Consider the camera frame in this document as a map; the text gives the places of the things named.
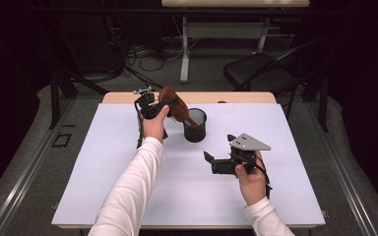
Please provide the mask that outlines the black folding chair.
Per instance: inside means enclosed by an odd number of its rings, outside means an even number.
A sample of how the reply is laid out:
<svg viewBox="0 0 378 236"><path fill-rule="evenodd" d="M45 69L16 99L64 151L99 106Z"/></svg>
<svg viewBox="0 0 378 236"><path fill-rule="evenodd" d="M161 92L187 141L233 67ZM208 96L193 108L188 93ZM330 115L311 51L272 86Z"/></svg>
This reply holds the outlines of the black folding chair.
<svg viewBox="0 0 378 236"><path fill-rule="evenodd" d="M307 68L307 63L320 54L327 43L326 37L314 39L275 58L256 53L225 65L223 75L235 91L268 91L274 97L289 93L289 101L283 105L285 116L289 117L297 88L319 72L317 66Z"/></svg>

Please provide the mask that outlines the black metal stand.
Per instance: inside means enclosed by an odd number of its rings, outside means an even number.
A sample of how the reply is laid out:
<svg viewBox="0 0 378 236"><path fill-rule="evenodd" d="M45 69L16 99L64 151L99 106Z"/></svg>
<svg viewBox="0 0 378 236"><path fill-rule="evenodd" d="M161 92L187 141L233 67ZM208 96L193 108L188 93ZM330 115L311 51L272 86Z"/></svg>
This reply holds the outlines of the black metal stand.
<svg viewBox="0 0 378 236"><path fill-rule="evenodd" d="M304 101L314 101L319 96L318 123L322 130L327 133L327 106L329 95L329 78L324 73L318 73L311 77L303 94Z"/></svg>
<svg viewBox="0 0 378 236"><path fill-rule="evenodd" d="M68 99L76 99L79 92L75 88L74 82L78 82L102 95L107 94L108 90L85 79L80 73L71 69L57 54L56 40L53 39L50 34L44 34L42 42L48 44L47 57L50 61L51 70L53 72L50 79L52 113L50 128L53 129L61 119L59 91L62 91Z"/></svg>

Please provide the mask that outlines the white-legged desk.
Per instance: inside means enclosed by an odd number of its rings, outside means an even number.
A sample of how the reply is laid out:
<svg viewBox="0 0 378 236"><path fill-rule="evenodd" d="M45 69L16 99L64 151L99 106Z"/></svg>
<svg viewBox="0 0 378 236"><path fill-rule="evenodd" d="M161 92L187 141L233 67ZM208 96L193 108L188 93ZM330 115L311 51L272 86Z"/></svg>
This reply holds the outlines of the white-legged desk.
<svg viewBox="0 0 378 236"><path fill-rule="evenodd" d="M161 0L161 6L177 10L208 10L218 8L239 10L261 8L264 10L280 10L307 8L309 0ZM189 38L257 38L257 51L261 52L266 40L270 19L253 20L247 23L225 23L223 21L193 22L187 17L182 18L182 64L180 82L189 79Z"/></svg>

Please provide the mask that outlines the black mesh pen cup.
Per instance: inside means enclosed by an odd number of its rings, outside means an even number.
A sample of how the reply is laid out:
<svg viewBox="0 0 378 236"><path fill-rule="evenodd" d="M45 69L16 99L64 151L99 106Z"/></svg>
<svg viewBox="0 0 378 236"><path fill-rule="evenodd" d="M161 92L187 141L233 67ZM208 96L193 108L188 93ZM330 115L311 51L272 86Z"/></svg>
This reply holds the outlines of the black mesh pen cup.
<svg viewBox="0 0 378 236"><path fill-rule="evenodd" d="M201 142L206 137L207 114L199 108L188 110L190 121L183 122L184 137L191 143Z"/></svg>

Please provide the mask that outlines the white paper sheet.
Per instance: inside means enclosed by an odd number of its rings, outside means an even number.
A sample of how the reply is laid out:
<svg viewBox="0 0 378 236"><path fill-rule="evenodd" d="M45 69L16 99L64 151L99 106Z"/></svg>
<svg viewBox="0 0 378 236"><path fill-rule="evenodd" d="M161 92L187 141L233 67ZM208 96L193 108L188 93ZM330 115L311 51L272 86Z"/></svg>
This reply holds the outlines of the white paper sheet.
<svg viewBox="0 0 378 236"><path fill-rule="evenodd" d="M227 137L248 134L268 145L262 155L271 182L271 204L290 227L324 224L282 108L269 103L208 103L206 137L190 143L183 126L164 125L164 162L147 206L143 226L166 228L247 228L237 179L213 173L204 155L226 158ZM139 136L131 104L100 104L52 219L62 228L89 227L109 189L133 159Z"/></svg>

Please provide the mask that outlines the metal floor rail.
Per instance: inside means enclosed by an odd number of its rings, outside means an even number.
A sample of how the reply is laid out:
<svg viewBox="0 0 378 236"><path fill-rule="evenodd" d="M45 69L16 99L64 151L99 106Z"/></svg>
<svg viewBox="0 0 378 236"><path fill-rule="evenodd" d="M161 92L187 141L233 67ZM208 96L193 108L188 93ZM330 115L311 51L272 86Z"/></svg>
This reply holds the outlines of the metal floor rail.
<svg viewBox="0 0 378 236"><path fill-rule="evenodd" d="M350 210L358 224L358 227L363 236L378 236L378 233L367 213L363 202L354 188L347 170L340 159L337 148L335 147L330 135L326 133L321 127L318 119L318 111L313 103L305 102L305 107L311 116L313 126L317 130L320 140L328 154L328 158L339 181L341 189L345 195L346 201Z"/></svg>
<svg viewBox="0 0 378 236"><path fill-rule="evenodd" d="M0 180L0 236L75 236L51 223L67 184L77 150L74 100L61 108L49 129L44 111L24 138Z"/></svg>

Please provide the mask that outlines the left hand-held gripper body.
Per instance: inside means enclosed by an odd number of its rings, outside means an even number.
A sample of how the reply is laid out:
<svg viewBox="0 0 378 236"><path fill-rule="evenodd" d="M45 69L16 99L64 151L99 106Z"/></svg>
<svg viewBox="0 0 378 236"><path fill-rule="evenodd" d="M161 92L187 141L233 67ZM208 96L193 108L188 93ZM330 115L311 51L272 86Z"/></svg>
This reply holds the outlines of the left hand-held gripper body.
<svg viewBox="0 0 378 236"><path fill-rule="evenodd" d="M141 108L141 114L145 119L154 119L158 116L164 104L156 102L155 94L152 87L144 89L138 89L134 91L140 97L136 100L137 104Z"/></svg>

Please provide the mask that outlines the black metal crossbar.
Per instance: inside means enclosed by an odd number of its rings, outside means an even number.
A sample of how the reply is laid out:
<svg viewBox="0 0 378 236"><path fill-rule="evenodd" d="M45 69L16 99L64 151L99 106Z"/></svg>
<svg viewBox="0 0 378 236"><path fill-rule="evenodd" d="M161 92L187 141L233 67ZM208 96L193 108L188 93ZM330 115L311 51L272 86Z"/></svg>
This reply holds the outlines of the black metal crossbar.
<svg viewBox="0 0 378 236"><path fill-rule="evenodd" d="M63 8L31 8L30 12L41 14L81 14L81 15L102 15L102 16L236 16L251 17L259 16L264 18L318 18L318 17L336 17L346 14L345 11L311 11L307 9L63 9Z"/></svg>

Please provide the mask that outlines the person's right hand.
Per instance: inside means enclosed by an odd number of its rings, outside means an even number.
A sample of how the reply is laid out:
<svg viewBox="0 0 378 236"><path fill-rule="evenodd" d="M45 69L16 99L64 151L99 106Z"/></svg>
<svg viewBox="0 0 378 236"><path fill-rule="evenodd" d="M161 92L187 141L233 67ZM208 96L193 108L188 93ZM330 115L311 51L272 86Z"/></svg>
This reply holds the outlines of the person's right hand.
<svg viewBox="0 0 378 236"><path fill-rule="evenodd" d="M255 151L255 155L258 167L250 173L247 173L241 164L235 167L241 195L248 206L253 206L266 197L266 179L262 172L264 169L263 157L258 150Z"/></svg>

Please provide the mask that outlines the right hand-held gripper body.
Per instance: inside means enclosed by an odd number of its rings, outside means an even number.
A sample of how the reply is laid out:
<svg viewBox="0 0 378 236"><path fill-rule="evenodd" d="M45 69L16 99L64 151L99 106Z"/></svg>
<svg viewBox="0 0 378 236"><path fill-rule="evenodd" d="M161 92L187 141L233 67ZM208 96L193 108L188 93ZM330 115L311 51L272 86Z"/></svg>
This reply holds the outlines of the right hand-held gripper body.
<svg viewBox="0 0 378 236"><path fill-rule="evenodd" d="M250 173L256 164L256 150L270 150L271 147L257 139L241 134L232 142L229 142L229 159L215 159L212 166L213 174L234 174L235 167L241 164L247 173Z"/></svg>

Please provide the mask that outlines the brown wooden hairbrush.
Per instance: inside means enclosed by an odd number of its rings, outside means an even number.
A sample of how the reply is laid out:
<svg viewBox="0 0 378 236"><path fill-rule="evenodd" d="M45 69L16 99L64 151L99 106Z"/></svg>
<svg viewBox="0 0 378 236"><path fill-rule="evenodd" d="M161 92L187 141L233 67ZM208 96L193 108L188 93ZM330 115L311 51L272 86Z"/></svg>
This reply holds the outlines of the brown wooden hairbrush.
<svg viewBox="0 0 378 236"><path fill-rule="evenodd" d="M171 107L167 105L169 107L168 117L172 117L174 120L182 123L184 121L190 121L186 103L180 98L172 87L165 86L160 90L158 94L158 102L175 97L179 98L179 103Z"/></svg>

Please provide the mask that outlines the person's left hand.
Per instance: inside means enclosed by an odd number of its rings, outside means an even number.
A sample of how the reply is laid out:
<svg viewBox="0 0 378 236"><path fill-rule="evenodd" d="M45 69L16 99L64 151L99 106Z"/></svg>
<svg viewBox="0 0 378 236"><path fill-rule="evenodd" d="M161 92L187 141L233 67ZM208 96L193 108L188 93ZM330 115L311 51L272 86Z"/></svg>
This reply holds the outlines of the person's left hand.
<svg viewBox="0 0 378 236"><path fill-rule="evenodd" d="M143 121L143 137L155 138L162 142L164 138L164 125L163 121L169 112L169 107L164 106L159 114L153 119L145 119Z"/></svg>

